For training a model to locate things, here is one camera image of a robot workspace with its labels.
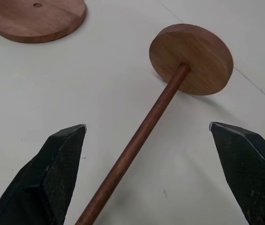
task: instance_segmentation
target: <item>wooden dowel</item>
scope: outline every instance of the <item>wooden dowel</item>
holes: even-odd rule
[[[125,150],[91,199],[84,212],[76,222],[76,225],[92,225],[102,211],[109,197],[121,181],[130,164],[140,151],[149,134],[159,121],[161,115],[169,105],[183,80],[189,73],[188,65],[182,65],[176,75],[172,77],[160,97],[130,140]]]

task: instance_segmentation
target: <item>wood grain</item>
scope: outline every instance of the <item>wood grain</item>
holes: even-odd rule
[[[180,90],[193,95],[221,91],[233,71],[233,59],[226,45],[210,31],[190,24],[163,29],[153,40],[149,56],[166,82],[182,63],[189,65],[191,72]]]
[[[84,0],[0,0],[0,35],[44,43],[74,32],[84,21]]]
[[[92,225],[95,222],[109,197],[114,192],[125,172],[128,170],[132,161],[179,89],[181,83],[187,77],[189,70],[190,68],[187,65],[182,65],[178,68],[176,75],[172,77],[171,81],[161,93],[153,108],[150,110],[141,126],[93,196],[92,200],[81,214],[76,225]]]

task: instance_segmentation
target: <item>wooden disc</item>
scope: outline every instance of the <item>wooden disc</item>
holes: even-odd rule
[[[221,91],[233,71],[226,45],[208,30],[190,24],[163,29],[153,40],[149,55],[154,69],[166,82],[181,64],[188,64],[191,71],[180,90],[193,95]]]
[[[0,0],[0,35],[21,43],[54,41],[84,21],[84,0]]]

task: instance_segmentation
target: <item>brown dowel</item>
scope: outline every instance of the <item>brown dowel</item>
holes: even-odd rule
[[[102,211],[125,172],[128,170],[132,161],[147,140],[149,134],[159,121],[161,115],[164,113],[189,71],[190,68],[188,65],[182,65],[178,69],[176,75],[172,77],[153,108],[150,110],[141,126],[138,128],[137,132],[134,134],[125,150],[122,152],[121,156],[91,199],[90,203],[81,214],[76,225],[92,225],[95,222],[99,213]]]

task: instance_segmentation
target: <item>white table surface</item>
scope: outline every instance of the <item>white table surface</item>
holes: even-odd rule
[[[245,54],[250,42],[238,49],[229,39],[242,38],[237,16],[227,28],[227,15],[210,5],[200,15],[203,0],[180,2],[188,8],[178,0],[87,0],[86,21],[68,37],[29,45],[0,36],[0,196],[48,136],[85,123],[86,159],[65,221],[73,225],[165,87],[148,57],[151,41],[168,25],[198,21],[228,42],[237,70],[218,94],[174,97],[96,224],[247,224],[208,126],[220,121],[265,138],[265,45]],[[236,10],[228,0],[221,6]]]

